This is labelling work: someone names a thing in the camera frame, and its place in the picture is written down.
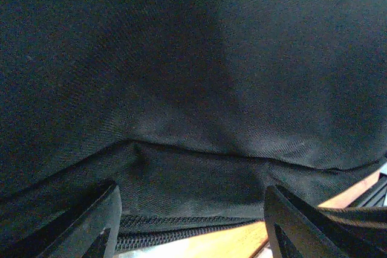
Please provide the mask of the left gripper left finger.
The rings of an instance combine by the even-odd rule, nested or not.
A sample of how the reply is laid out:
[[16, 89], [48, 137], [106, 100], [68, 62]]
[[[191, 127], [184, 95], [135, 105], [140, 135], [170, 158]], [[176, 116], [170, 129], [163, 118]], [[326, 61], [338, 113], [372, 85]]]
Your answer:
[[1, 207], [1, 257], [113, 257], [122, 214], [111, 180], [80, 195]]

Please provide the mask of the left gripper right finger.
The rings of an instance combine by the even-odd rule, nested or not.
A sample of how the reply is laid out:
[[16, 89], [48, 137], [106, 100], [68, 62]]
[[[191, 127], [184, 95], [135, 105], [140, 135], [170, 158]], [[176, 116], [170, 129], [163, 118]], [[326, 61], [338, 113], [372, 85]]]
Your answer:
[[273, 257], [386, 257], [386, 208], [320, 208], [282, 186], [266, 190]]

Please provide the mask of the black student backpack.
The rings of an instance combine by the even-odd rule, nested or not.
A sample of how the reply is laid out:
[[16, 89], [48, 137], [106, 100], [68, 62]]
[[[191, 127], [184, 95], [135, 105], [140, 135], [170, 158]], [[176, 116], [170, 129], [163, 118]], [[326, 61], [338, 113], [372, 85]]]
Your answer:
[[386, 0], [1, 0], [1, 256], [107, 181], [122, 251], [385, 156]]

